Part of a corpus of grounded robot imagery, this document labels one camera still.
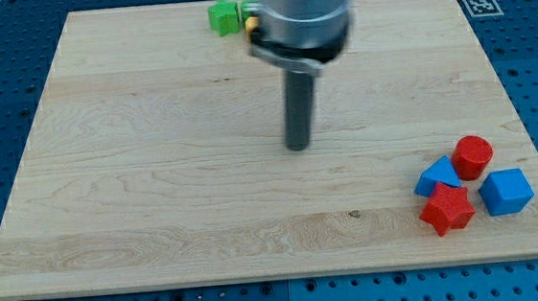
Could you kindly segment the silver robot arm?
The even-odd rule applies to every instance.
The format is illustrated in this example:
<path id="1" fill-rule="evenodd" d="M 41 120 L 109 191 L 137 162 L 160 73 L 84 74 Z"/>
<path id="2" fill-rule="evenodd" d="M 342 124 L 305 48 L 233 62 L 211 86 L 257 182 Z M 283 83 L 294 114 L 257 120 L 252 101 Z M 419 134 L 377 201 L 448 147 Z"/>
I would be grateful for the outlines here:
<path id="1" fill-rule="evenodd" d="M 350 28 L 352 0 L 258 0 L 249 5 L 258 26 L 250 53 L 293 73 L 318 77 L 340 54 Z"/>

